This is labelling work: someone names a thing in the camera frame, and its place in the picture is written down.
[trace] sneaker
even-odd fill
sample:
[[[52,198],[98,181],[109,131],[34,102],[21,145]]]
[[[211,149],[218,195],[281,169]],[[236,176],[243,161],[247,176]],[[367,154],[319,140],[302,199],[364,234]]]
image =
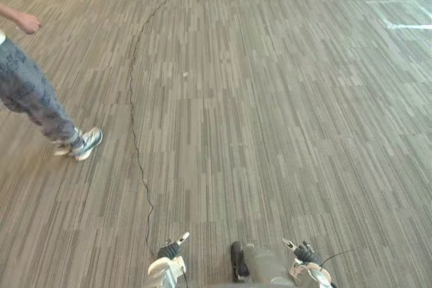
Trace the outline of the sneaker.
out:
[[[82,130],[75,127],[75,131],[78,132],[78,136],[82,137]],[[65,155],[71,155],[72,148],[69,144],[64,144],[61,141],[55,141],[53,142],[55,145],[54,149],[54,155],[55,156],[65,156]]]
[[[73,155],[77,161],[87,159],[93,149],[102,142],[102,138],[102,131],[96,127],[92,128],[90,131],[82,135],[84,144],[79,148],[72,149],[71,155]]]

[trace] child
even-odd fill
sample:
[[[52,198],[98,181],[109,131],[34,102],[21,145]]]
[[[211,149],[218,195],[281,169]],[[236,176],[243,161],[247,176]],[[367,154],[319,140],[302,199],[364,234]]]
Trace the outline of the child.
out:
[[[26,34],[40,27],[38,19],[0,3],[0,16],[13,21]],[[55,155],[87,159],[102,142],[102,131],[93,128],[83,134],[74,127],[53,87],[40,67],[0,30],[0,99],[11,111],[25,113],[56,146]]]

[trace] white tape line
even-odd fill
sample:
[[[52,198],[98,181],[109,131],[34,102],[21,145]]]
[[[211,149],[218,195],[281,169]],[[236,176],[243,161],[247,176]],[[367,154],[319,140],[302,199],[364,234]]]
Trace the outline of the white tape line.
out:
[[[400,28],[412,28],[414,30],[432,30],[432,25],[395,25],[387,24],[389,30],[398,30]]]
[[[426,9],[426,8],[424,8],[422,5],[420,5],[418,2],[416,2],[416,1],[413,1],[413,3],[415,3],[416,5],[417,5],[417,7],[423,12],[423,13],[425,13],[426,15],[428,15],[429,16],[429,18],[432,18],[432,15],[431,15],[431,13],[429,13],[429,11]]]
[[[366,3],[412,3],[412,0],[382,0],[382,1],[367,1]]]

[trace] floor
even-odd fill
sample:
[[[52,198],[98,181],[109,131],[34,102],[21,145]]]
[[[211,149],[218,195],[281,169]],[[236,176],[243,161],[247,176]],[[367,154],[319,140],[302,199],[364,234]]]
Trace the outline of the floor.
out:
[[[105,132],[77,164],[0,109],[1,288],[139,288],[186,230],[190,287],[282,236],[352,250],[338,287],[432,287],[431,0],[1,1],[43,21],[1,27]]]

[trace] cord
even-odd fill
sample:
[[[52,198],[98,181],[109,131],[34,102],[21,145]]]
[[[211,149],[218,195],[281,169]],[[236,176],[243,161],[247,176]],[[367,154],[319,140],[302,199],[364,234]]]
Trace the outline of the cord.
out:
[[[142,27],[140,29],[140,31],[138,32],[138,36],[134,45],[134,52],[132,54],[132,60],[130,62],[130,67],[129,67],[129,104],[130,104],[130,119],[131,119],[131,129],[132,129],[132,133],[134,135],[134,147],[135,147],[135,151],[136,151],[136,162],[138,163],[138,167],[140,169],[141,172],[141,182],[143,184],[143,186],[146,188],[146,199],[148,201],[148,204],[150,205],[150,210],[148,212],[147,215],[147,223],[146,223],[146,245],[147,247],[149,246],[149,237],[150,237],[150,218],[151,215],[153,213],[153,211],[155,210],[155,207],[153,205],[153,203],[151,202],[151,195],[150,195],[150,188],[148,183],[144,180],[145,179],[145,172],[144,172],[144,167],[141,164],[141,159],[140,159],[140,149],[138,147],[138,136],[136,135],[136,126],[135,126],[135,118],[134,118],[134,112],[135,112],[135,105],[134,105],[134,101],[132,100],[132,97],[134,95],[134,89],[132,87],[132,83],[133,83],[133,72],[134,72],[134,68],[135,68],[135,62],[136,62],[136,58],[138,56],[138,45],[140,44],[141,41],[141,37],[144,34],[144,29],[145,26],[150,22],[150,20],[158,13],[158,11],[162,8],[162,6],[166,5],[167,2],[169,0],[163,0],[162,2],[160,2],[160,4],[158,6],[156,6],[156,8],[152,11],[152,13],[148,16],[147,20],[142,24]]]
[[[186,276],[186,272],[184,272],[183,268],[182,268],[182,273],[184,277],[184,282],[186,283],[186,288],[189,288],[188,276]]]
[[[334,256],[331,256],[331,257],[325,259],[325,260],[324,260],[324,261],[323,261],[319,266],[322,268],[323,265],[324,265],[324,263],[326,263],[328,260],[333,259],[335,256],[340,256],[341,254],[345,254],[345,253],[352,252],[352,251],[353,251],[353,250],[348,250],[348,251],[343,251],[343,252],[337,253],[337,254],[335,254]]]

